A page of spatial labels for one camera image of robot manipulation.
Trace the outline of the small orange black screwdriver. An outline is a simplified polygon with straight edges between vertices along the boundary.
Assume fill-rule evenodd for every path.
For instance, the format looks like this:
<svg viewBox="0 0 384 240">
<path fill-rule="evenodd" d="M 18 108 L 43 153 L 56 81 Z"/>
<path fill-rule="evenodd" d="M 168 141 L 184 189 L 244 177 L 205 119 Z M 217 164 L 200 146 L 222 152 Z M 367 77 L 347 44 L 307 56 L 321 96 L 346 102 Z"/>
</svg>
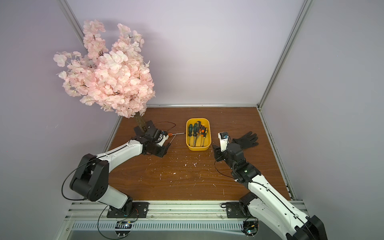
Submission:
<svg viewBox="0 0 384 240">
<path fill-rule="evenodd" d="M 201 147 L 203 147 L 203 146 L 204 146 L 204 139 L 205 139 L 205 137 L 206 137 L 206 127 L 205 127 L 205 126 L 203 126 L 203 131 L 202 131 L 201 136 L 202 136 L 202 139 L 201 139 Z"/>
</svg>

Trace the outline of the orange handled screwdriver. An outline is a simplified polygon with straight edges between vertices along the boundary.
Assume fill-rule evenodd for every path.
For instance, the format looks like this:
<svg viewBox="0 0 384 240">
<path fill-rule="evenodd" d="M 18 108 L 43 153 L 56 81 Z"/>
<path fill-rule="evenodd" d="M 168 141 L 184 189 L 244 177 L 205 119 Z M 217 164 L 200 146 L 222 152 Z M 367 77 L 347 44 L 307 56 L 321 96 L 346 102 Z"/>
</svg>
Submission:
<svg viewBox="0 0 384 240">
<path fill-rule="evenodd" d="M 197 140 L 199 139 L 200 135 L 202 134 L 202 131 L 203 131 L 203 126 L 200 126 L 197 137 L 195 139 L 195 144 L 197 143 Z"/>
</svg>

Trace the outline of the yellow plastic storage box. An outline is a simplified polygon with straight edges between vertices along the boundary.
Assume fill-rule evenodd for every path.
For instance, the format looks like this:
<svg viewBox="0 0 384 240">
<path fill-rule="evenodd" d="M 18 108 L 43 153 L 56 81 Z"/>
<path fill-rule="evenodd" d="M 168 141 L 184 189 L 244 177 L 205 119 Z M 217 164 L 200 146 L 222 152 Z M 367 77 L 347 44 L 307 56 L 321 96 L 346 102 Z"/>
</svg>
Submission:
<svg viewBox="0 0 384 240">
<path fill-rule="evenodd" d="M 189 124 L 192 124 L 194 126 L 195 123 L 197 123 L 197 121 L 201 121 L 202 123 L 202 126 L 205 126 L 205 127 L 208 127 L 208 135 L 207 135 L 207 141 L 206 141 L 206 146 L 205 147 L 201 147 L 201 139 L 202 139 L 202 136 L 200 135 L 199 139 L 197 140 L 197 143 L 196 143 L 196 146 L 193 147 L 192 144 L 193 144 L 193 135 L 192 135 L 192 138 L 191 138 L 191 145 L 188 146 L 188 127 L 189 127 Z M 195 151 L 195 152 L 198 152 L 198 151 L 206 151 L 209 149 L 210 145 L 212 144 L 212 135 L 211 135 L 211 126 L 210 126 L 210 122 L 208 119 L 206 118 L 192 118 L 192 119 L 189 119 L 186 123 L 186 145 L 187 147 L 191 150 L 191 151 Z"/>
</svg>

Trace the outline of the green black screwdriver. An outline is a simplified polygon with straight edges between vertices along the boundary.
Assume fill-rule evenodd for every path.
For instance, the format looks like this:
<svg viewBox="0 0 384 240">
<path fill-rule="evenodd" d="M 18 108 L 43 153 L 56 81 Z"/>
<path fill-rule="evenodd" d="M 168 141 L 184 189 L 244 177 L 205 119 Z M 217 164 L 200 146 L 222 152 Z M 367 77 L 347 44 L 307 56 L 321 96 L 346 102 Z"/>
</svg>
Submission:
<svg viewBox="0 0 384 240">
<path fill-rule="evenodd" d="M 193 135 L 193 130 L 194 130 L 194 126 L 192 124 L 189 124 L 189 127 L 188 127 L 188 146 L 191 145 L 191 138 L 192 138 L 192 135 Z"/>
<path fill-rule="evenodd" d="M 199 133 L 199 124 L 195 123 L 193 128 L 193 144 L 192 144 L 193 147 L 196 146 L 196 139 L 197 139 L 198 133 Z"/>
</svg>

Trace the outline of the black yellow thin screwdriver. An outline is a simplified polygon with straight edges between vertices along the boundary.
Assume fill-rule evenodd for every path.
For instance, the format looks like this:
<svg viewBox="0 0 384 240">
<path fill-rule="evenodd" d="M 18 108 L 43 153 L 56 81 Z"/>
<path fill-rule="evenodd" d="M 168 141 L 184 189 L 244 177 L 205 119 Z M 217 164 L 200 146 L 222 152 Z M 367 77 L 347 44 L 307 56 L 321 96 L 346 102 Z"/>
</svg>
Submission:
<svg viewBox="0 0 384 240">
<path fill-rule="evenodd" d="M 197 127 L 198 127 L 198 132 L 200 132 L 201 129 L 202 129 L 202 123 L 201 123 L 201 121 L 197 121 Z"/>
</svg>

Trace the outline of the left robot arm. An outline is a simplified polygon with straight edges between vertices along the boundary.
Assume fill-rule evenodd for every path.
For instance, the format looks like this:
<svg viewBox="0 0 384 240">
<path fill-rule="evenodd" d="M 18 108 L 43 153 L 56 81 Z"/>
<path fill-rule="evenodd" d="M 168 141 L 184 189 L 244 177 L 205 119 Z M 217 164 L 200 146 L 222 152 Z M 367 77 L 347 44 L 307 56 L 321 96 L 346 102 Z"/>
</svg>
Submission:
<svg viewBox="0 0 384 240">
<path fill-rule="evenodd" d="M 91 202 L 106 204 L 128 215 L 133 208 L 132 198 L 109 184 L 109 174 L 126 161 L 139 155 L 154 155 L 162 158 L 171 146 L 165 145 L 169 134 L 154 125 L 137 132 L 127 143 L 108 152 L 84 155 L 69 184 L 70 189 Z"/>
</svg>

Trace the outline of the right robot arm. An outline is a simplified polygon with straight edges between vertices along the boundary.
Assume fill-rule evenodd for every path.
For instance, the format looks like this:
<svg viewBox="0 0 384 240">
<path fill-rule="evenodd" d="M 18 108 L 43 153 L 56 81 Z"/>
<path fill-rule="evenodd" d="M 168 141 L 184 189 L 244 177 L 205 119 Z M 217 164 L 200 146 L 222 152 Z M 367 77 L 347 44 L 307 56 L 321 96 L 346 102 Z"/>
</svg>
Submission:
<svg viewBox="0 0 384 240">
<path fill-rule="evenodd" d="M 224 161 L 232 170 L 234 180 L 250 192 L 242 200 L 248 213 L 259 219 L 282 240 L 326 240 L 324 223 L 317 217 L 292 205 L 252 164 L 247 162 L 238 144 L 228 144 L 226 150 L 213 145 L 215 160 Z"/>
</svg>

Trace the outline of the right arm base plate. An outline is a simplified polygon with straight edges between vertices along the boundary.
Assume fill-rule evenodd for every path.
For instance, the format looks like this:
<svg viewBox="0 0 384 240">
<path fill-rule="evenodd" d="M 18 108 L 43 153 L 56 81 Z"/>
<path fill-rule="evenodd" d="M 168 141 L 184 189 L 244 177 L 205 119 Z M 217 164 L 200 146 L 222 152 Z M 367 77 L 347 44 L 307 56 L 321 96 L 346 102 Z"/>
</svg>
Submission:
<svg viewBox="0 0 384 240">
<path fill-rule="evenodd" d="M 245 219 L 250 216 L 240 202 L 226 202 L 221 204 L 221 207 L 226 210 L 228 219 Z"/>
</svg>

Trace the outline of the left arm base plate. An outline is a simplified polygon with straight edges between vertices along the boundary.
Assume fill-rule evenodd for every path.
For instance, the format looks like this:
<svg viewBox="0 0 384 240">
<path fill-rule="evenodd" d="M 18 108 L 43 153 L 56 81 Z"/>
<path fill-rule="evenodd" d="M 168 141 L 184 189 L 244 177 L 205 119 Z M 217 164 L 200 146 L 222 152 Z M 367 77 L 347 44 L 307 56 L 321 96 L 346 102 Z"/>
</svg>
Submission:
<svg viewBox="0 0 384 240">
<path fill-rule="evenodd" d="M 107 218 L 146 218 L 150 203 L 128 202 L 121 209 L 110 206 Z"/>
</svg>

